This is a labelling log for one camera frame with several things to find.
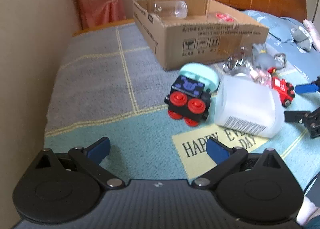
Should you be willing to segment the pink keychain charm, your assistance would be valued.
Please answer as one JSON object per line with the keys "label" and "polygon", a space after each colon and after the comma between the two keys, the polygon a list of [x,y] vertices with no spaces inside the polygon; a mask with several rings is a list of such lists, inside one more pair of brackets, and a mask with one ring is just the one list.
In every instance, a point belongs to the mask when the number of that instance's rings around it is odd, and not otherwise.
{"label": "pink keychain charm", "polygon": [[269,72],[259,68],[251,68],[249,74],[255,83],[272,88],[272,76]]}

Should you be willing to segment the grey cat toy car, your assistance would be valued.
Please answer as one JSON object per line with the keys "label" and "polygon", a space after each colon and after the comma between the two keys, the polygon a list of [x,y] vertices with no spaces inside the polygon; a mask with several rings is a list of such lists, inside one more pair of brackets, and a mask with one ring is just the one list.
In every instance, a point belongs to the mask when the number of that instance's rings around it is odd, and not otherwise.
{"label": "grey cat toy car", "polygon": [[274,73],[277,69],[277,63],[274,57],[267,53],[265,43],[252,44],[253,65],[261,70]]}

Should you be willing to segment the white frosted square container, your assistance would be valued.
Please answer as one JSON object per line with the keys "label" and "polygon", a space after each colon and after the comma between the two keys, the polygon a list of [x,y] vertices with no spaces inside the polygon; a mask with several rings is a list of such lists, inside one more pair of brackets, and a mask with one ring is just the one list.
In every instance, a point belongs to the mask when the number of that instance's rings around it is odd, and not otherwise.
{"label": "white frosted square container", "polygon": [[270,139],[284,124],[284,108],[277,91],[225,75],[217,90],[214,123]]}

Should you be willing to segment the mint green oval case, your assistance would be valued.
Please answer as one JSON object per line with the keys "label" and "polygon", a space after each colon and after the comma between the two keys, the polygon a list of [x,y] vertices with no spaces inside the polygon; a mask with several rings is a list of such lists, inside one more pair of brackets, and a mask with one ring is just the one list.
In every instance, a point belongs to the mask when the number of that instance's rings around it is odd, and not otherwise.
{"label": "mint green oval case", "polygon": [[179,75],[203,83],[204,89],[209,89],[210,93],[216,92],[220,84],[217,73],[209,66],[200,63],[188,63],[182,66]]}

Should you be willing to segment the clear jar red label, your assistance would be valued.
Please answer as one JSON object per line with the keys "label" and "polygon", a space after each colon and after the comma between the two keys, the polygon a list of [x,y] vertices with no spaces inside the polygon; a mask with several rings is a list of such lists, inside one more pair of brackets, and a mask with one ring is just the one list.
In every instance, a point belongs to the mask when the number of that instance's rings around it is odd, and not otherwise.
{"label": "clear jar red label", "polygon": [[207,21],[218,22],[218,23],[236,23],[236,19],[230,14],[215,11],[207,14]]}

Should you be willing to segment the tall clear plastic jar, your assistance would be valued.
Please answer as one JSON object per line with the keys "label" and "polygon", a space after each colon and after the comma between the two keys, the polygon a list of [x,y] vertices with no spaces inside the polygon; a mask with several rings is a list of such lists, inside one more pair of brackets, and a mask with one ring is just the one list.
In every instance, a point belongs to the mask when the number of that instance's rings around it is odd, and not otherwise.
{"label": "tall clear plastic jar", "polygon": [[160,17],[184,19],[188,15],[188,6],[183,0],[155,1],[153,11]]}

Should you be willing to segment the grey plush toy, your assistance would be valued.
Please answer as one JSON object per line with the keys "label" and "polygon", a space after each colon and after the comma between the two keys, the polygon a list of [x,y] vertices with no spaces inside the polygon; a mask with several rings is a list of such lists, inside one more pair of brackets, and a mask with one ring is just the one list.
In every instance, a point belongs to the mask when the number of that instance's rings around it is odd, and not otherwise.
{"label": "grey plush toy", "polygon": [[302,26],[295,26],[291,29],[291,35],[295,43],[303,50],[310,51],[313,41],[310,33]]}

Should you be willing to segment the grey teal checked blanket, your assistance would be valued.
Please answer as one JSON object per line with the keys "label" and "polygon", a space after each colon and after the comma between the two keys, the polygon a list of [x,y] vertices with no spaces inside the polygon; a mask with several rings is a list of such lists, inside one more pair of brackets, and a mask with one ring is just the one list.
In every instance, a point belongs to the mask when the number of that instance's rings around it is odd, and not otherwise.
{"label": "grey teal checked blanket", "polygon": [[219,127],[212,116],[197,127],[171,119],[164,98],[177,76],[162,69],[135,24],[73,37],[57,72],[45,147],[63,153],[106,136],[111,152],[101,165],[125,181],[196,178],[215,165],[210,137],[250,152],[274,148],[302,187],[319,172],[319,139],[301,124],[264,139]]}

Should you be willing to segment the brown cardboard box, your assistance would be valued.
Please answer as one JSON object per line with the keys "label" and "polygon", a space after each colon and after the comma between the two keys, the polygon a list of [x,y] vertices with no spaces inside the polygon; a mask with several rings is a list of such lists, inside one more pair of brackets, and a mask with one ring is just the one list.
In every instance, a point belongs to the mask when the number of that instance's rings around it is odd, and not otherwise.
{"label": "brown cardboard box", "polygon": [[[267,26],[218,1],[183,0],[188,6],[184,19],[158,16],[155,1],[160,0],[133,1],[133,18],[164,70],[225,61],[241,46],[250,49],[253,43],[264,43],[269,32]],[[215,11],[230,14],[236,23],[207,21],[207,14]]]}

